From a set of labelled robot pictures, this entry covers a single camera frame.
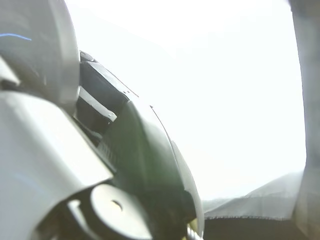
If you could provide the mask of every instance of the dark surface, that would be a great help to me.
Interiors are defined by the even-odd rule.
[[[258,218],[211,219],[205,221],[205,240],[307,240],[289,220]]]

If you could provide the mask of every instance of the bright overexposed backdrop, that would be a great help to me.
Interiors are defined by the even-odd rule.
[[[202,199],[241,197],[306,161],[285,0],[67,0],[78,46],[153,105]]]

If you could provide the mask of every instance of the blue line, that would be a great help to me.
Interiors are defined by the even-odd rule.
[[[15,34],[15,33],[0,33],[0,38],[1,37],[17,37],[17,38],[20,38],[20,39],[32,41],[31,38],[28,38],[28,37],[25,37],[25,36],[21,36],[19,34]]]

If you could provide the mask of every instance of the white sky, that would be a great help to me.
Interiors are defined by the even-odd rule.
[[[281,0],[66,0],[78,46],[153,105],[203,199],[306,160],[300,65]]]

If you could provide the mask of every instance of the dark floor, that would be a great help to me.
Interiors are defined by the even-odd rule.
[[[291,221],[254,218],[205,221],[204,240],[307,240]]]

